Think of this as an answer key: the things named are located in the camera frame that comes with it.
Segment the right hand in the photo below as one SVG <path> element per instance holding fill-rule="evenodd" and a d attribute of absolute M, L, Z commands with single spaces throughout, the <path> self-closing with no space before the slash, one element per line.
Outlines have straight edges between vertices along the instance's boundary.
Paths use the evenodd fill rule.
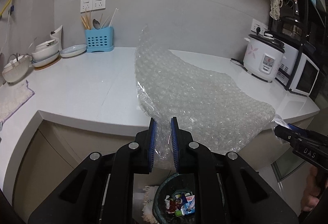
<path fill-rule="evenodd" d="M 317 174 L 318 169 L 315 166 L 311 166 L 309 174 L 306 178 L 306 187 L 301 199 L 302 211 L 310 212 L 319 203 L 318 196 L 321 190 L 316 185 Z"/>

